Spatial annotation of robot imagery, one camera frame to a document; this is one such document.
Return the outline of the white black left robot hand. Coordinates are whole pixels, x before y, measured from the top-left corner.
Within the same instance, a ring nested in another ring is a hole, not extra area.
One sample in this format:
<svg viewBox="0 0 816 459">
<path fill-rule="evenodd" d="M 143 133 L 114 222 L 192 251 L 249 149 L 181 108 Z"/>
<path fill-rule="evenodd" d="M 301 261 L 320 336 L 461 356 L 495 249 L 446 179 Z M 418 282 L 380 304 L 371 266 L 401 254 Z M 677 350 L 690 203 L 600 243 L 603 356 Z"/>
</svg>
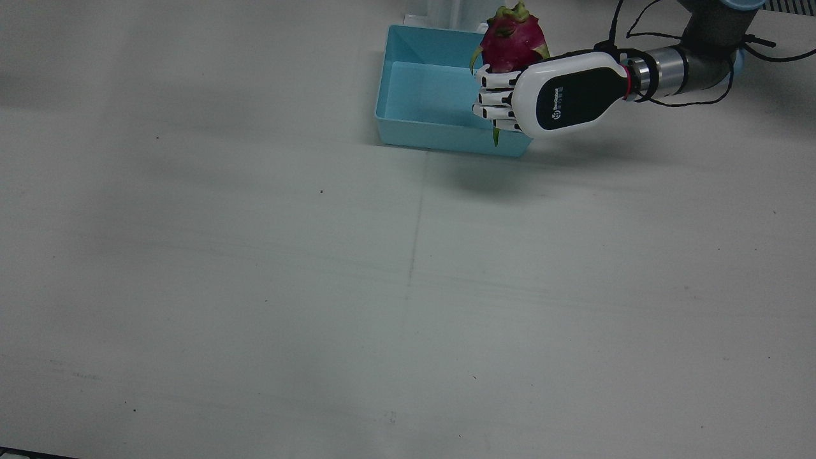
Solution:
<svg viewBox="0 0 816 459">
<path fill-rule="evenodd" d="M 475 72 L 472 113 L 492 127 L 543 139 L 597 124 L 636 88 L 630 70 L 604 52 L 560 55 L 509 73 Z"/>
</svg>

